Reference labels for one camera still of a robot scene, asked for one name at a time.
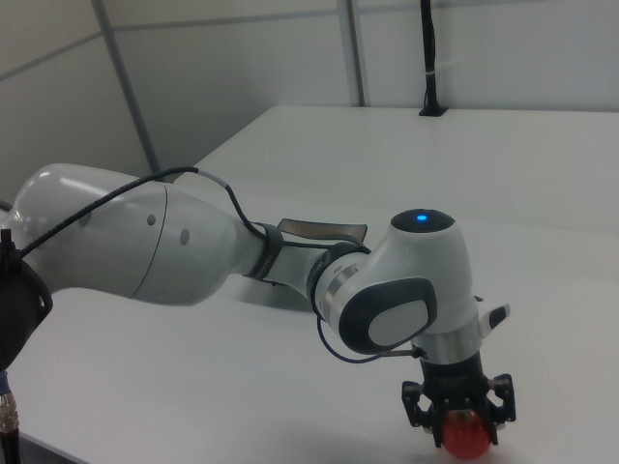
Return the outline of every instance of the black cable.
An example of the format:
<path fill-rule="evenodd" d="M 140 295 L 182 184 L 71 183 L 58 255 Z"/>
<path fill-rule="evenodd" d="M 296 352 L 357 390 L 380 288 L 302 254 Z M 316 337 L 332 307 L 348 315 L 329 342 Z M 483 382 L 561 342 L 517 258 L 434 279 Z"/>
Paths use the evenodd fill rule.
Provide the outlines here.
<path fill-rule="evenodd" d="M 234 194 L 234 190 L 232 190 L 232 187 L 229 185 L 226 185 L 224 188 L 225 188 L 225 191 L 228 192 L 228 196 L 230 197 L 230 200 L 232 201 L 232 204 L 234 205 L 234 209 L 236 210 L 236 213 L 237 215 L 239 215 L 239 218 L 241 219 L 243 224 L 245 224 L 245 226 L 252 233 L 252 235 L 262 240 L 266 240 L 267 237 L 264 234 L 264 232 L 261 232 L 258 229 L 256 229 L 256 227 L 251 223 L 251 221 L 247 218 L 247 216 L 245 216 L 245 213 L 243 213 L 243 210 L 241 209 L 241 205 L 239 204 L 239 201 L 237 200 L 236 195 Z M 296 248 L 329 249 L 331 247 L 330 245 L 302 244 L 299 242 L 288 242 L 288 241 L 284 241 L 283 244 L 285 247 L 296 247 Z"/>
<path fill-rule="evenodd" d="M 165 169 L 162 172 L 158 172 L 156 174 L 151 174 L 150 176 L 145 176 L 145 177 L 136 179 L 133 182 L 129 182 L 128 184 L 120 188 L 117 188 L 116 190 L 111 191 L 107 195 L 102 196 L 100 199 L 96 201 L 93 201 L 90 205 L 86 206 L 85 208 L 82 208 L 81 210 L 79 210 L 77 213 L 75 213 L 71 217 L 67 217 L 65 220 L 60 222 L 58 225 L 56 225 L 52 229 L 45 232 L 41 237 L 33 241 L 30 245 L 26 246 L 21 251 L 21 257 L 23 258 L 27 256 L 28 253 L 30 253 L 33 249 L 40 247 L 42 244 L 47 242 L 49 239 L 54 237 L 59 232 L 69 227 L 74 222 L 82 219 L 84 216 L 88 215 L 89 213 L 92 213 L 94 210 L 101 207 L 105 203 L 113 200 L 117 196 L 122 195 L 123 193 L 126 193 L 129 190 L 135 189 L 136 187 L 139 187 L 143 184 L 146 184 L 147 182 L 157 181 L 158 179 L 161 179 L 165 176 L 171 176 L 173 174 L 180 174 L 183 172 L 192 172 L 194 174 L 197 174 L 198 169 L 197 167 L 192 167 L 192 166 L 191 167 L 173 167 L 171 169 Z"/>
<path fill-rule="evenodd" d="M 0 210 L 9 212 L 13 208 L 11 203 L 7 203 L 6 201 L 0 200 Z"/>
<path fill-rule="evenodd" d="M 424 63 L 426 65 L 426 94 L 424 96 L 424 107 L 420 111 L 420 116 L 442 116 L 447 108 L 441 106 L 436 98 L 436 69 L 434 61 L 436 59 L 436 37 L 434 34 L 434 23 L 430 0 L 421 0 L 422 14 L 422 33 L 424 39 Z"/>
<path fill-rule="evenodd" d="M 0 433 L 0 445 L 5 464 L 23 464 L 18 428 L 8 433 Z"/>
<path fill-rule="evenodd" d="M 327 341 L 327 338 L 325 338 L 325 334 L 322 332 L 322 317 L 320 317 L 319 314 L 316 319 L 316 328 L 318 329 L 318 336 L 320 337 L 320 341 L 322 341 L 322 344 L 325 346 L 327 351 L 331 353 L 333 356 L 335 356 L 336 358 L 338 358 L 340 361 L 344 361 L 345 363 L 350 363 L 350 364 L 365 364 L 365 363 L 371 363 L 372 361 L 376 361 L 383 357 L 382 355 L 374 355 L 374 356 L 369 356 L 367 358 L 361 358 L 359 360 L 353 360 L 352 358 L 347 358 L 346 356 L 343 356 L 340 353 L 338 353 L 336 350 L 334 350 L 334 348 Z"/>

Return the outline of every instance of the metal connector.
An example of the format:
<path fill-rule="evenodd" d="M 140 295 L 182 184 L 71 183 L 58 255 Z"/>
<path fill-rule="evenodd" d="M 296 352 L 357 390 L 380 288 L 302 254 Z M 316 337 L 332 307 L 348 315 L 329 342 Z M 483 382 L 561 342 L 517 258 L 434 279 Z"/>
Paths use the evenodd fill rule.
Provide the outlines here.
<path fill-rule="evenodd" d="M 17 403 L 12 392 L 0 395 L 0 433 L 10 433 L 19 428 Z"/>

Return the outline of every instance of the black strap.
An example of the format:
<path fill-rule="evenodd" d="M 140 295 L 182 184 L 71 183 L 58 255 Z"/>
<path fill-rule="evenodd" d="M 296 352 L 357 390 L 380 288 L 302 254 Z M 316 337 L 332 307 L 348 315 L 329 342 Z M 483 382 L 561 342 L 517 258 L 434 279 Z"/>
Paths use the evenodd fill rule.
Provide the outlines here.
<path fill-rule="evenodd" d="M 0 210 L 8 213 L 11 211 L 12 208 L 13 208 L 13 205 L 11 203 L 7 203 L 6 201 L 0 200 Z"/>
<path fill-rule="evenodd" d="M 264 227 L 266 243 L 262 254 L 258 258 L 258 262 L 255 263 L 251 272 L 245 275 L 245 277 L 262 280 L 271 271 L 273 263 L 280 255 L 280 251 L 283 248 L 283 236 L 275 225 L 263 224 L 261 222 L 258 222 L 258 225 Z"/>

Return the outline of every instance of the black mount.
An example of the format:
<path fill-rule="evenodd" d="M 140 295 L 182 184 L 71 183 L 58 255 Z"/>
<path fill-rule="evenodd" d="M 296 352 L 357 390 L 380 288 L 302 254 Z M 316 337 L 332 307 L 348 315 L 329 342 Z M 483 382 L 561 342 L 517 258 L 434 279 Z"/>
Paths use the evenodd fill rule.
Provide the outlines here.
<path fill-rule="evenodd" d="M 402 401 L 408 420 L 413 427 L 422 427 L 431 432 L 434 444 L 441 448 L 441 423 L 449 411 L 473 410 L 486 424 L 490 439 L 498 445 L 497 430 L 505 422 L 516 420 L 514 384 L 510 374 L 499 375 L 489 380 L 482 371 L 479 352 L 463 362 L 455 364 L 432 364 L 422 361 L 424 384 L 402 383 Z M 500 406 L 487 398 L 492 390 L 503 401 Z M 419 406 L 422 395 L 431 405 L 424 411 Z"/>
<path fill-rule="evenodd" d="M 447 111 L 447 108 L 438 104 L 438 100 L 436 99 L 436 69 L 434 68 L 436 42 L 430 0 L 421 0 L 421 9 L 424 34 L 424 59 L 426 61 L 426 96 L 424 97 L 424 109 L 419 112 L 419 115 L 439 117 Z"/>
<path fill-rule="evenodd" d="M 15 360 L 53 306 L 39 275 L 21 259 L 11 230 L 0 231 L 0 371 Z"/>

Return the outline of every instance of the red object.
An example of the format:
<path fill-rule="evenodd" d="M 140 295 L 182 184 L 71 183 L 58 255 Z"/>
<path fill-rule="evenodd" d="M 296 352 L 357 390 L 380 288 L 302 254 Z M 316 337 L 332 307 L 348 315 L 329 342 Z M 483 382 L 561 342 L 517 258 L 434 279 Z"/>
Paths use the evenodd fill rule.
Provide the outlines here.
<path fill-rule="evenodd" d="M 443 446 L 459 459 L 475 459 L 490 447 L 490 432 L 471 409 L 450 411 L 441 423 Z"/>

